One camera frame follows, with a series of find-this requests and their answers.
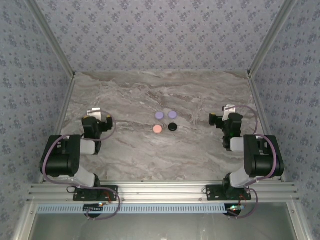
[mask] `wall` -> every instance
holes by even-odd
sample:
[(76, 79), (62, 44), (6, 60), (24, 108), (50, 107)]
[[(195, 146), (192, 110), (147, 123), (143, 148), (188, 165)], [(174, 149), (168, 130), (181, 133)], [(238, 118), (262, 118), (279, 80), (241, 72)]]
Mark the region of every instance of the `wall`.
[(69, 78), (23, 0), (0, 1), (0, 239), (15, 229)]
[(37, 0), (76, 72), (247, 70), (283, 0)]
[(320, 239), (320, 3), (299, 0), (254, 77), (289, 181)]

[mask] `purple disc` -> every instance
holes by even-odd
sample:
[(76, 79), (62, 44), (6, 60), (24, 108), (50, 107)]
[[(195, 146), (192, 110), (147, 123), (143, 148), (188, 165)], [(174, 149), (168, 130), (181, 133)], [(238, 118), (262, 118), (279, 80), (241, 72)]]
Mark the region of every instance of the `purple disc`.
[(162, 111), (157, 111), (155, 113), (155, 118), (158, 119), (158, 120), (161, 120), (165, 117), (165, 114), (162, 112)]
[(177, 116), (178, 116), (178, 114), (177, 114), (176, 111), (170, 111), (168, 113), (168, 117), (171, 118), (171, 119), (175, 119)]

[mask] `black disc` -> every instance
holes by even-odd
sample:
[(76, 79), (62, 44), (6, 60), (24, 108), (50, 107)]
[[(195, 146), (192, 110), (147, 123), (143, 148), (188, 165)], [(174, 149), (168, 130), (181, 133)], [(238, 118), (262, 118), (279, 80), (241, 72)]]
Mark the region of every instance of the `black disc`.
[(172, 122), (172, 123), (169, 124), (168, 128), (169, 128), (170, 131), (174, 132), (175, 130), (177, 130), (178, 126), (177, 126), (177, 124)]

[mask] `marble surface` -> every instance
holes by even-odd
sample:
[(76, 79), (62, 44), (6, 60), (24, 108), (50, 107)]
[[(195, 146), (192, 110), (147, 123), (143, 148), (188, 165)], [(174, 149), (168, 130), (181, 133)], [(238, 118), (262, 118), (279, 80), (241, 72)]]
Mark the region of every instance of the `marble surface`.
[[(255, 109), (245, 74), (212, 71), (77, 73), (63, 134), (82, 134), (81, 118), (92, 107), (111, 113), (116, 133), (99, 155), (81, 156), (81, 164), (108, 180), (222, 180), (243, 165), (241, 153), (227, 152), (223, 133), (208, 123), (226, 104)], [(178, 117), (168, 118), (174, 110)], [(163, 111), (165, 118), (156, 120)], [(252, 134), (255, 117), (243, 115), (242, 134)], [(168, 124), (178, 125), (175, 132)], [(153, 126), (163, 126), (161, 134)]]

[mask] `white cable tray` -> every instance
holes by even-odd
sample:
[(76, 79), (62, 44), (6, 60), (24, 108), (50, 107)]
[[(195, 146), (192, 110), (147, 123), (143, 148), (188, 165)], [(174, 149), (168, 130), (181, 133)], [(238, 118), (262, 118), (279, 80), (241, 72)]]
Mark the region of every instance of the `white cable tray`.
[[(39, 204), (37, 214), (83, 214), (83, 204)], [(118, 205), (105, 205), (102, 211), (92, 214), (112, 214)], [(118, 214), (222, 214), (226, 213), (223, 203), (193, 204), (123, 204)]]

